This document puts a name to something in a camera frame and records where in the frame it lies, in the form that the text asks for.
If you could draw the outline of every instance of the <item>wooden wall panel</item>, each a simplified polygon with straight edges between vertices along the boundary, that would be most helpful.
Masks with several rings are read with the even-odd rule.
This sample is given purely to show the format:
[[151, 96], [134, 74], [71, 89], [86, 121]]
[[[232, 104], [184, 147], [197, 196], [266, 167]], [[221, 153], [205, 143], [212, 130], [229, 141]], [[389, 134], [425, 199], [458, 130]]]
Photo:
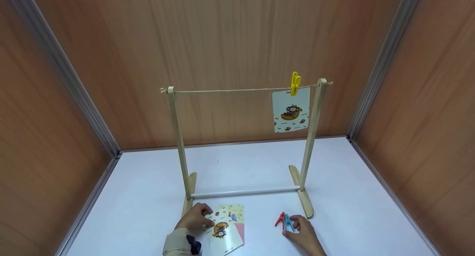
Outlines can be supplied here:
[[110, 157], [0, 0], [0, 255], [53, 255]]
[[[400, 0], [36, 0], [121, 148], [174, 145], [160, 87], [334, 81], [319, 135], [345, 134]], [[180, 98], [187, 144], [273, 133], [271, 94]]]
[[444, 255], [475, 255], [475, 0], [420, 0], [357, 143]]

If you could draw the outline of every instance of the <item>clothesline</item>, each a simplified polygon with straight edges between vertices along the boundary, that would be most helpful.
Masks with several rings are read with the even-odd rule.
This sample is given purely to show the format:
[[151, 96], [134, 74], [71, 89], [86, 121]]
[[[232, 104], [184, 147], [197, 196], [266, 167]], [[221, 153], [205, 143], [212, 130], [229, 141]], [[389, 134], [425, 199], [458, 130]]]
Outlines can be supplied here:
[[[319, 86], [319, 84], [315, 85], [306, 85], [300, 86], [299, 88], [305, 87], [312, 87], [312, 86]], [[290, 87], [277, 87], [277, 88], [254, 88], [254, 89], [234, 89], [234, 90], [195, 90], [195, 91], [175, 91], [175, 93], [213, 93], [213, 92], [242, 92], [242, 91], [269, 91], [269, 90], [290, 90]], [[166, 88], [160, 88], [161, 93], [166, 93]]]

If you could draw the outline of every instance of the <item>white table surface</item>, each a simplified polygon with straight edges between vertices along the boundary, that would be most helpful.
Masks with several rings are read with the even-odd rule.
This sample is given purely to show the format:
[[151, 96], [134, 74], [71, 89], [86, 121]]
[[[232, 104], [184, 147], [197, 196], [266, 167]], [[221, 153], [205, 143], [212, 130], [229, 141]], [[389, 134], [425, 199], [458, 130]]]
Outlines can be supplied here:
[[[187, 148], [196, 193], [293, 185], [305, 141]], [[306, 189], [310, 220], [328, 256], [429, 256], [432, 251], [346, 138], [317, 139]], [[180, 219], [184, 188], [178, 152], [126, 152], [98, 197], [68, 256], [159, 256]], [[297, 193], [199, 200], [245, 207], [245, 245], [231, 256], [300, 255], [274, 227], [280, 212], [302, 214]], [[209, 244], [203, 236], [202, 255]]]

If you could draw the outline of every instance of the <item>beige sleeve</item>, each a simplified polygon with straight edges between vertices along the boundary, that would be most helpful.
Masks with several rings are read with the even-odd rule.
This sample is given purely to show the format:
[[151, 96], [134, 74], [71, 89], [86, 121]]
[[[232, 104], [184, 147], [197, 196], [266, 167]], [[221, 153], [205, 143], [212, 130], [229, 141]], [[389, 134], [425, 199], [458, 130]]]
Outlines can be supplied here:
[[167, 236], [165, 245], [163, 246], [163, 256], [190, 256], [191, 246], [186, 239], [188, 229], [179, 228], [173, 230]]

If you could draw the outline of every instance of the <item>yellow clothespin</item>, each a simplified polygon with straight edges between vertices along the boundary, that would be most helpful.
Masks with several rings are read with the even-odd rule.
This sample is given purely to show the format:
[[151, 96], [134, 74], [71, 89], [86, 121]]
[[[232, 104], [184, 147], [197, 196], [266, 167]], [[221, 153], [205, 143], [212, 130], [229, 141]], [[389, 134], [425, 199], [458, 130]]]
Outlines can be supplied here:
[[298, 87], [300, 86], [300, 81], [302, 77], [298, 75], [297, 72], [292, 73], [292, 82], [290, 83], [290, 95], [294, 96], [297, 94]]

